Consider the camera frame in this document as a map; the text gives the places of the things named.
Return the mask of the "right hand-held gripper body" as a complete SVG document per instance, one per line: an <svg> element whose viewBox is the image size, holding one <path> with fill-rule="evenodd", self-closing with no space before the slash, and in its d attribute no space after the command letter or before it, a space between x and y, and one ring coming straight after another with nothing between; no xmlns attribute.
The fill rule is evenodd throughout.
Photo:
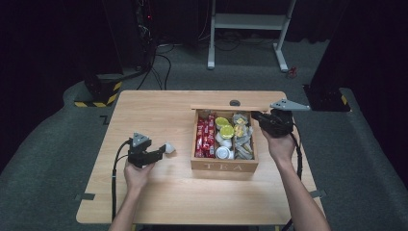
<svg viewBox="0 0 408 231"><path fill-rule="evenodd" d="M311 107L293 102L289 99L281 99L270 104L269 126L263 129L274 138L282 138L293 131L293 111L310 111Z"/></svg>

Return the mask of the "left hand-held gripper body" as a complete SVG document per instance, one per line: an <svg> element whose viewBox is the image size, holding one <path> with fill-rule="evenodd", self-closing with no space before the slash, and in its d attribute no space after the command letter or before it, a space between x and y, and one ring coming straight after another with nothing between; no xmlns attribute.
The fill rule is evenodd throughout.
<svg viewBox="0 0 408 231"><path fill-rule="evenodd" d="M151 144L152 140L147 136L134 133L128 150L128 162L139 168L155 163L155 155L147 152L147 148Z"/></svg>

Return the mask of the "wooden tea box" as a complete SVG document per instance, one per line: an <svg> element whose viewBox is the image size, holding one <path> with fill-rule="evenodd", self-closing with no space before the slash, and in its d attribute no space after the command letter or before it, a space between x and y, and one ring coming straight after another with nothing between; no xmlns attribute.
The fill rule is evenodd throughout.
<svg viewBox="0 0 408 231"><path fill-rule="evenodd" d="M195 141L196 141L196 126L198 119L200 117L206 118L209 114L215 116L215 119L219 116L225 117L229 120L230 124L233 126L233 114L243 114L245 115L250 125L253 128L253 134L251 137L251 145L254 151L254 159L253 160L241 160L235 158L235 148L234 148L234 137L230 139L232 141L232 147L229 148L233 154L233 160L221 160L216 157L214 158L197 158L194 156L195 153ZM193 142L192 142L192 152L191 152L191 168L194 170L208 170L208 171L231 171L231 172L251 172L253 173L258 164L259 158L256 150L255 145L255 132L253 127L254 120L250 117L249 111L233 111L233 110L211 110L211 109L195 109L195 116L194 116L194 126L193 126ZM220 145L216 141L216 134L219 133L219 129L216 126L216 133L215 133L215 150L217 150Z"/></svg>

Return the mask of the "person's left hand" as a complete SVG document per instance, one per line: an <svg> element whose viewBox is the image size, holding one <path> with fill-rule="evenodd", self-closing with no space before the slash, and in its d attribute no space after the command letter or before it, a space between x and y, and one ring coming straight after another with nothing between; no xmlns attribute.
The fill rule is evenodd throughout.
<svg viewBox="0 0 408 231"><path fill-rule="evenodd" d="M127 162L124 167L127 192L140 192L147 184L149 173L154 166L154 164L150 164L145 167L135 167L133 164Z"/></svg>

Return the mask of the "person's right hand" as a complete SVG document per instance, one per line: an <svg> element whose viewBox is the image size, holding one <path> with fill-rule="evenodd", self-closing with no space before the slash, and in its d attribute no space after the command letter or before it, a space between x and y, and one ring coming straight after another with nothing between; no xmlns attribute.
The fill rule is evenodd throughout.
<svg viewBox="0 0 408 231"><path fill-rule="evenodd" d="M287 164L292 161L295 144L290 135L274 138L265 130L262 130L262 134L267 139L269 154L276 164Z"/></svg>

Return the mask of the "pile of grey sachets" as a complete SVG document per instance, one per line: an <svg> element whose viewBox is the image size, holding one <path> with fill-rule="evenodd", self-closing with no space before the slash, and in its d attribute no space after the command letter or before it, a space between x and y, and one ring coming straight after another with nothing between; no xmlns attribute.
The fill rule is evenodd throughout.
<svg viewBox="0 0 408 231"><path fill-rule="evenodd" d="M253 160L254 151L251 145L253 128L250 125L248 118L243 114L233 114L233 127L236 124L245 125L247 130L246 134L241 138L234 135L235 158L241 160Z"/></svg>

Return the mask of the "bundle of red sachets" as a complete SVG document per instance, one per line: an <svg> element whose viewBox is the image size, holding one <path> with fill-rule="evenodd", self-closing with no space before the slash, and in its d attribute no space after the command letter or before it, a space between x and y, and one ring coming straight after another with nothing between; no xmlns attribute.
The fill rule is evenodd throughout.
<svg viewBox="0 0 408 231"><path fill-rule="evenodd" d="M195 153L197 158L215 157L215 116L209 114L206 118L200 117L196 126Z"/></svg>

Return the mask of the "black yellow striped stand base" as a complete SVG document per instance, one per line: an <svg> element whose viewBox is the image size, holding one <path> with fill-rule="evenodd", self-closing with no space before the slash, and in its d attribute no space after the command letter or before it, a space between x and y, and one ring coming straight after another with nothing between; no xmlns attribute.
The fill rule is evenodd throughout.
<svg viewBox="0 0 408 231"><path fill-rule="evenodd" d="M80 108L110 107L115 102L122 85L117 80L101 80L96 76L86 78L74 99L74 105Z"/></svg>

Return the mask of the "white metal stand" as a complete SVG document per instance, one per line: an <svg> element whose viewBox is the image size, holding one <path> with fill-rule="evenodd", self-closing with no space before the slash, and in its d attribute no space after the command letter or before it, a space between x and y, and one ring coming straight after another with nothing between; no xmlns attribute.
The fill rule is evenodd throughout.
<svg viewBox="0 0 408 231"><path fill-rule="evenodd" d="M212 0L211 5L211 27L208 48L207 68L214 69L215 62L215 34L216 29L241 29L241 30L268 30L279 31L279 40L272 45L274 54L282 72L290 69L282 52L282 46L292 20L296 0L290 0L285 14L241 14L241 13L218 13L216 10L217 0Z"/></svg>

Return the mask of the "dark equipment rack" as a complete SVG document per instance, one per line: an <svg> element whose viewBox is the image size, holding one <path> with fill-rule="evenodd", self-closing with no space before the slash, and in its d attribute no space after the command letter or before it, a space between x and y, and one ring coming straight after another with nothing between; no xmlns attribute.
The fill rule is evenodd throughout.
<svg viewBox="0 0 408 231"><path fill-rule="evenodd" d="M157 47L152 0L134 0L134 3L140 45L140 61L137 68L146 69L151 66Z"/></svg>

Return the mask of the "black stand base plate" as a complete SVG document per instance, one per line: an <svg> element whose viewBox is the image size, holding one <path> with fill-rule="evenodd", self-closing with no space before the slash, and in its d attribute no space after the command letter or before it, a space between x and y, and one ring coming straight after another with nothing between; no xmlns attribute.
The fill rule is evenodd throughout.
<svg viewBox="0 0 408 231"><path fill-rule="evenodd" d="M349 112L350 106L345 96L339 91L315 90L310 85L304 85L303 89L309 105L313 111L319 112Z"/></svg>

